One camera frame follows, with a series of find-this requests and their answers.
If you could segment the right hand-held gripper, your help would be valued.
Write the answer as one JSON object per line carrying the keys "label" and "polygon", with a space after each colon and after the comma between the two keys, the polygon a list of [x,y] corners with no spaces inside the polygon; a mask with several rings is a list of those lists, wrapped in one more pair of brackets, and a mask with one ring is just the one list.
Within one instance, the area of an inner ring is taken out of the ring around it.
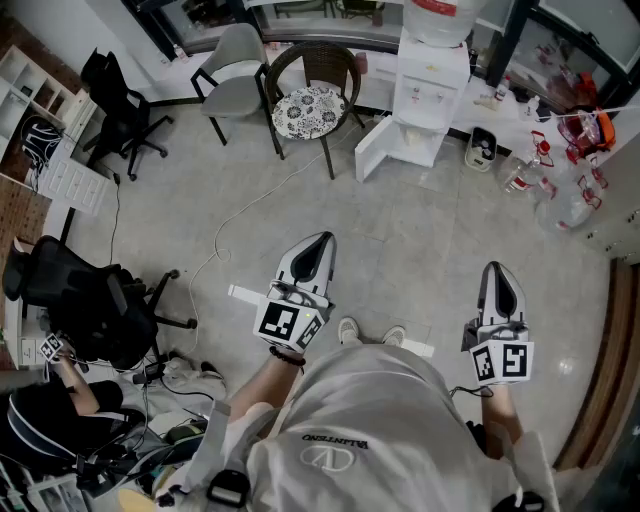
{"label": "right hand-held gripper", "polygon": [[479,385],[531,378],[534,343],[524,323],[525,306],[524,291],[514,274],[497,261],[489,262],[481,277],[479,320],[465,325],[461,346],[470,354]]}

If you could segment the white water dispenser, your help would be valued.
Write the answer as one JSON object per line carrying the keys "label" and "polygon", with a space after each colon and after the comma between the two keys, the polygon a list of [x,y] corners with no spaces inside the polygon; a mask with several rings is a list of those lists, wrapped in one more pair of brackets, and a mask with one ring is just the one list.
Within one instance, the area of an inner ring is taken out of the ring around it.
{"label": "white water dispenser", "polygon": [[467,46],[436,48],[403,31],[391,114],[355,148],[360,183],[387,157],[431,168],[470,78]]}

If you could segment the person's left forearm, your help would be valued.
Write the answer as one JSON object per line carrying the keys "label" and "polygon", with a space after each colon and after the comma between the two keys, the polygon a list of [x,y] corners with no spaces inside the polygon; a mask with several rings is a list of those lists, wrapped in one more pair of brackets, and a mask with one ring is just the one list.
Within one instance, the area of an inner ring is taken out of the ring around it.
{"label": "person's left forearm", "polygon": [[270,356],[260,369],[231,398],[229,421],[243,417],[254,405],[281,407],[306,364],[302,354],[271,346]]}

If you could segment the person's right forearm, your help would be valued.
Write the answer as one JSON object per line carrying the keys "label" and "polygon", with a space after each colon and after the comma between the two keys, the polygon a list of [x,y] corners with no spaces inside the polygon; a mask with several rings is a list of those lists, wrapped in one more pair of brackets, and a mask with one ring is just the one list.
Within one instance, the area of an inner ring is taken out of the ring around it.
{"label": "person's right forearm", "polygon": [[506,384],[490,386],[482,394],[481,411],[487,456],[499,460],[504,455],[505,442],[515,445],[523,435],[511,387]]}

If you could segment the large clear water bottle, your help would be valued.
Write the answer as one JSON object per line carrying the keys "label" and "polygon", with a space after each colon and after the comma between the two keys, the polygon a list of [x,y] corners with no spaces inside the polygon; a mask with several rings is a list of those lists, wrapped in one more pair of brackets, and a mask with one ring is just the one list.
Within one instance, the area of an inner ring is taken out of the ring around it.
{"label": "large clear water bottle", "polygon": [[471,32],[487,0],[404,0],[403,26],[433,47],[457,47]]}

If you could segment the white trash bin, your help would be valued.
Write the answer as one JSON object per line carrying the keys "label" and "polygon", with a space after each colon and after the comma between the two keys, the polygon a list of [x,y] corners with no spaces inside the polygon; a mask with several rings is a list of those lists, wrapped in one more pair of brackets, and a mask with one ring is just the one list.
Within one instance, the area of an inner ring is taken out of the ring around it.
{"label": "white trash bin", "polygon": [[495,135],[481,127],[474,127],[465,152],[465,164],[479,172],[487,172],[497,155]]}

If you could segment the person's white shirt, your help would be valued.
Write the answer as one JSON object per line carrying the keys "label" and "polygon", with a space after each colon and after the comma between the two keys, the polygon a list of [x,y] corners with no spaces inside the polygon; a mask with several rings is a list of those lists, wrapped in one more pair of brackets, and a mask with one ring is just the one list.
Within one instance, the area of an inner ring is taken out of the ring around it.
{"label": "person's white shirt", "polygon": [[[244,473],[243,508],[210,501],[222,470]],[[538,434],[487,456],[427,361],[346,345],[296,377],[281,407],[229,422],[198,484],[180,470],[156,512],[560,512]]]}

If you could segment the floral round seat cushion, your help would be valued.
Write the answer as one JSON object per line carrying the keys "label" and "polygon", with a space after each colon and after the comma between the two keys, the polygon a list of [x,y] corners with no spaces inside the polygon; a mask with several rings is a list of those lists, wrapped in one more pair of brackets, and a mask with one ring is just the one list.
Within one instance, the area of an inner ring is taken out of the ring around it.
{"label": "floral round seat cushion", "polygon": [[276,131],[285,138],[319,139],[338,126],[345,105],[345,100],[328,87],[303,87],[273,107],[272,121]]}

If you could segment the white crumpled cloth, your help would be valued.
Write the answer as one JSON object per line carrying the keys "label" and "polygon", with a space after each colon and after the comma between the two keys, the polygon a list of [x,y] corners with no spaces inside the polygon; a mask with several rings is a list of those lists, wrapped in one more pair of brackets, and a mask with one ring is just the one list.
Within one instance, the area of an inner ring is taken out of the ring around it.
{"label": "white crumpled cloth", "polygon": [[192,368],[189,361],[175,357],[165,366],[162,378],[146,388],[135,384],[130,375],[115,382],[123,392],[123,405],[149,415],[149,427],[158,435],[190,420],[207,419],[213,400],[224,400],[226,383],[216,371]]}

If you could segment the red and orange bag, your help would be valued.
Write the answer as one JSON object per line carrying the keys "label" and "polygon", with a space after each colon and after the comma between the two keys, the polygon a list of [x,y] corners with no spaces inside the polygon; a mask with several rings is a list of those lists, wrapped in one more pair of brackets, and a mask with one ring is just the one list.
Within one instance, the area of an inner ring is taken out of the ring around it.
{"label": "red and orange bag", "polygon": [[616,143],[609,114],[599,107],[577,106],[558,117],[558,130],[581,154],[608,151]]}

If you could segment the black mesh office chair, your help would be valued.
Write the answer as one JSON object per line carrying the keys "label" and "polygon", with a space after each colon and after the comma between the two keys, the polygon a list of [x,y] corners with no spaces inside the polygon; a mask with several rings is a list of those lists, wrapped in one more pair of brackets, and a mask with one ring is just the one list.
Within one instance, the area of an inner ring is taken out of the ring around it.
{"label": "black mesh office chair", "polygon": [[2,275],[7,299],[46,310],[48,330],[60,335],[85,362],[107,361],[119,371],[136,367],[157,345],[160,324],[184,330],[198,326],[156,314],[168,281],[180,277],[166,272],[147,286],[119,264],[94,266],[58,239],[41,237],[31,251],[10,245]]}

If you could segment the low white shelf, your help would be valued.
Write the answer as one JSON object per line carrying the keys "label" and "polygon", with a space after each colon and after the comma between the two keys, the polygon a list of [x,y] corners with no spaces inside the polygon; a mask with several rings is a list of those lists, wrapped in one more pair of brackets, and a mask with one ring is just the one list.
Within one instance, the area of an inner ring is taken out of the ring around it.
{"label": "low white shelf", "polygon": [[45,358],[40,352],[48,330],[45,308],[19,302],[18,309],[18,363],[19,367],[40,367]]}

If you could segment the dark backpack with white trim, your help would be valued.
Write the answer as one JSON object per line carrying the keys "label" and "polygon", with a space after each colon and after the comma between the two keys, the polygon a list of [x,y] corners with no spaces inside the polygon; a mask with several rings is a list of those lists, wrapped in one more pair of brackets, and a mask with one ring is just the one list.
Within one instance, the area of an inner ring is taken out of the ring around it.
{"label": "dark backpack with white trim", "polygon": [[124,405],[113,381],[89,385],[98,411],[80,415],[75,389],[60,381],[34,384],[0,393],[0,460],[31,471],[61,476],[79,455],[111,447],[119,435],[145,423],[145,413]]}

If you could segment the white shelf unit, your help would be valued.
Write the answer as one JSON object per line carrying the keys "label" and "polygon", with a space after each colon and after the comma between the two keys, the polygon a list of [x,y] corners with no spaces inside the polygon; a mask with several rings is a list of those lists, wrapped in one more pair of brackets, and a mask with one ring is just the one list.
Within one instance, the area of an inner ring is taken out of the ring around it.
{"label": "white shelf unit", "polygon": [[72,93],[16,46],[0,60],[0,162],[29,109],[78,143],[97,105],[86,91]]}

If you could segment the grey chair with black frame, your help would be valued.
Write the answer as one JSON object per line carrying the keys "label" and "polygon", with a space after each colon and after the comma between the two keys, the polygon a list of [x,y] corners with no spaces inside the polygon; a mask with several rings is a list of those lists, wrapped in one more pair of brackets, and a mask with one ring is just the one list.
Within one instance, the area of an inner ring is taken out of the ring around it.
{"label": "grey chair with black frame", "polygon": [[[248,75],[216,80],[214,74],[238,64],[256,64]],[[227,144],[219,118],[243,118],[265,109],[262,77],[268,58],[257,30],[248,23],[226,29],[211,55],[199,66],[190,81],[201,102],[201,113],[211,122],[220,142]]]}

